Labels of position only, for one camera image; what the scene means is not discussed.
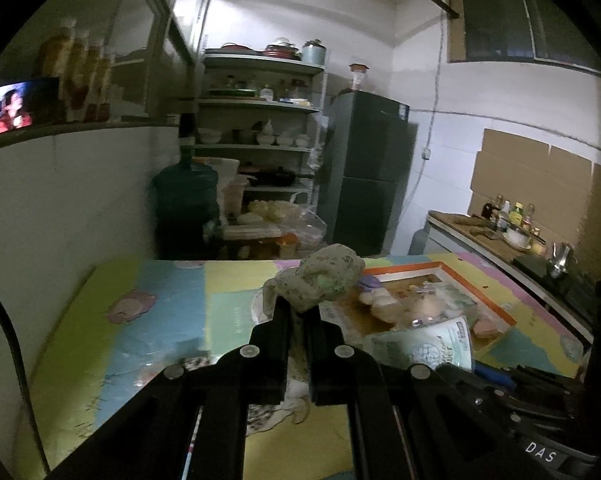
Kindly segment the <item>kitchen counter with board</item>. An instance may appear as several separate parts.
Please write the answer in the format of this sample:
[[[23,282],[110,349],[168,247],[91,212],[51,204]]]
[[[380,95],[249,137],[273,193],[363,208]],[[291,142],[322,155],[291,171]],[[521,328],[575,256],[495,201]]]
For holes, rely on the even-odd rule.
[[[573,332],[578,333],[588,342],[593,342],[591,326],[585,318],[514,265],[514,259],[523,256],[523,252],[510,247],[500,235],[492,240],[484,235],[472,234],[471,231],[478,230],[479,227],[469,226],[470,220],[470,217],[465,217],[463,214],[444,214],[431,210],[427,214],[425,231],[429,233],[429,240],[432,243],[444,247],[448,252],[473,252],[493,266],[497,266],[544,307],[558,315]]]

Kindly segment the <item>dark window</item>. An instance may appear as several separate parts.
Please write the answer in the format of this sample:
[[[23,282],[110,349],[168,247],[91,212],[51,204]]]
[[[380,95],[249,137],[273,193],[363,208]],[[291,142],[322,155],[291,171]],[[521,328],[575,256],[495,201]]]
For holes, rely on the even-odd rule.
[[[601,59],[550,0],[448,0],[451,62],[552,65],[601,77]]]

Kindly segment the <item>orange-rimmed cardboard box tray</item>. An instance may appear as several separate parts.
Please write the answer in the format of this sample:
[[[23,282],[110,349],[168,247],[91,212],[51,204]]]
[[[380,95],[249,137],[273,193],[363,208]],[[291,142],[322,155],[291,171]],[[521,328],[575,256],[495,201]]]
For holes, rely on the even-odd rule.
[[[357,285],[322,304],[320,312],[357,346],[371,335],[464,318],[476,358],[517,325],[482,289],[442,261],[368,268]]]

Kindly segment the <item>grey plush toy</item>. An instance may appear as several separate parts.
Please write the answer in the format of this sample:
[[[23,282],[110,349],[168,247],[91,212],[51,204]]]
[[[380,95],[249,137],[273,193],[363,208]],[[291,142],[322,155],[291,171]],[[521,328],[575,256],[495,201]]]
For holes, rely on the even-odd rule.
[[[357,284],[365,267],[365,260],[347,246],[323,247],[262,286],[259,319],[268,321],[273,317],[279,298],[299,313],[337,299]]]

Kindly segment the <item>mint green tissue box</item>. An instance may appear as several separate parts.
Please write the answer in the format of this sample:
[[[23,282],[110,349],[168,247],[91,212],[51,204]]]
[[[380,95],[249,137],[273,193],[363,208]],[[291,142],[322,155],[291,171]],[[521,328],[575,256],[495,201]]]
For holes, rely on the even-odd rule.
[[[260,300],[260,289],[214,292],[209,296],[205,337],[213,360],[250,342],[250,333],[257,324],[252,307]]]

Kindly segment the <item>light blue pot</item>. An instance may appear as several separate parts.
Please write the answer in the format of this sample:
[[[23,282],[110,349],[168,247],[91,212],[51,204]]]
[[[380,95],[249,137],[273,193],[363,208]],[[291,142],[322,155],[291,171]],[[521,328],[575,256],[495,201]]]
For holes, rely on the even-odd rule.
[[[302,61],[306,64],[323,66],[327,48],[319,39],[307,40],[302,47]]]

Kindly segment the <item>pink plush toy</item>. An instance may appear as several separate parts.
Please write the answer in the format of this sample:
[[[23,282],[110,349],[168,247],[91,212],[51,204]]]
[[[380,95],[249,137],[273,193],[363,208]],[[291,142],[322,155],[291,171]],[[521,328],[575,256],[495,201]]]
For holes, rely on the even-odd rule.
[[[384,287],[360,292],[358,300],[369,308],[374,318],[396,328],[434,323],[445,310],[445,302],[435,295],[410,292],[404,298],[397,298]]]

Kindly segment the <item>white bowl on counter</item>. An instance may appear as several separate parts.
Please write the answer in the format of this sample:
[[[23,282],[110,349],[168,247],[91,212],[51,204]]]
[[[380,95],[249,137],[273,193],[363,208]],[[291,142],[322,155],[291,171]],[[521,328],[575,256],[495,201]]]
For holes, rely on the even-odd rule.
[[[519,226],[507,226],[502,233],[503,240],[520,252],[529,252],[532,248],[531,233],[522,230]]]

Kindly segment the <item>steel kettle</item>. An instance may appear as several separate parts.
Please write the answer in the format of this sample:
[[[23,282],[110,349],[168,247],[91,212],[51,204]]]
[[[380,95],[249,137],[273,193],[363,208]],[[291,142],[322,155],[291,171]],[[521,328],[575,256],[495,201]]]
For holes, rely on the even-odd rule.
[[[569,243],[551,244],[550,258],[547,261],[547,274],[549,278],[557,280],[569,272],[569,266],[573,259],[574,248]]]

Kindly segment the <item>green water jug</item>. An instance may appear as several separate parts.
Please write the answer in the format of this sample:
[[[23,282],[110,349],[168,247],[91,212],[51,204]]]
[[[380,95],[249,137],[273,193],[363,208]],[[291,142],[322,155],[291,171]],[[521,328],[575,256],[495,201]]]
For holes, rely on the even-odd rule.
[[[219,226],[218,172],[196,162],[200,137],[194,113],[180,116],[177,164],[163,169],[152,181],[155,196],[154,242],[160,260],[203,260],[212,253]]]

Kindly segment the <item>white metal shelving rack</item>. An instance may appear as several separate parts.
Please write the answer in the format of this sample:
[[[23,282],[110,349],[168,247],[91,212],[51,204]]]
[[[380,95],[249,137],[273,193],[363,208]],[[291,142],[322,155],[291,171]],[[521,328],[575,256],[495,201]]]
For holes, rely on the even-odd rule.
[[[318,201],[328,70],[325,48],[310,47],[319,52],[226,44],[203,54],[196,154],[235,159],[246,200]]]

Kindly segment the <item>purple soft cloth toy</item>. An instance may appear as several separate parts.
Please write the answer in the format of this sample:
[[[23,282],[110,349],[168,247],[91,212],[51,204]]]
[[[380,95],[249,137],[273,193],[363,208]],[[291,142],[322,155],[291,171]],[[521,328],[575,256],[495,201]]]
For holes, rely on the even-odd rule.
[[[357,286],[362,292],[372,292],[372,290],[383,287],[383,283],[373,274],[363,274],[358,278]]]

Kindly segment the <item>small lit screen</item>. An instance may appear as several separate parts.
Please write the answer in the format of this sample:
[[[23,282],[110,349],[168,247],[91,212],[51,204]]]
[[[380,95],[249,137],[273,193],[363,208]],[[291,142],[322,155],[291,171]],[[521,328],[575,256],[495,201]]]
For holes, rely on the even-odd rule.
[[[28,108],[31,90],[30,81],[0,86],[0,134],[32,125]]]

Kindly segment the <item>cardboard sheet on wall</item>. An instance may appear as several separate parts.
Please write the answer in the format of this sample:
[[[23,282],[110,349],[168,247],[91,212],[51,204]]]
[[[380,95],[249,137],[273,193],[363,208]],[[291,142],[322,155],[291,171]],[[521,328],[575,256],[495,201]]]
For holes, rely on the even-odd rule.
[[[468,211],[501,195],[535,206],[533,222],[547,243],[571,243],[576,258],[601,280],[601,166],[543,142],[486,129],[476,155]]]

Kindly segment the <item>clear plastic bag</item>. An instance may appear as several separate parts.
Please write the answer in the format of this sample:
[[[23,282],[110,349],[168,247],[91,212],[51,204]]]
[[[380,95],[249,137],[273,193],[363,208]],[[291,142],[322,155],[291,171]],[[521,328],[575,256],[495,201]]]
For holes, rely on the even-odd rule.
[[[292,233],[304,249],[318,247],[327,234],[327,224],[303,205],[284,200],[253,200],[247,206],[251,214],[274,223],[284,233]]]

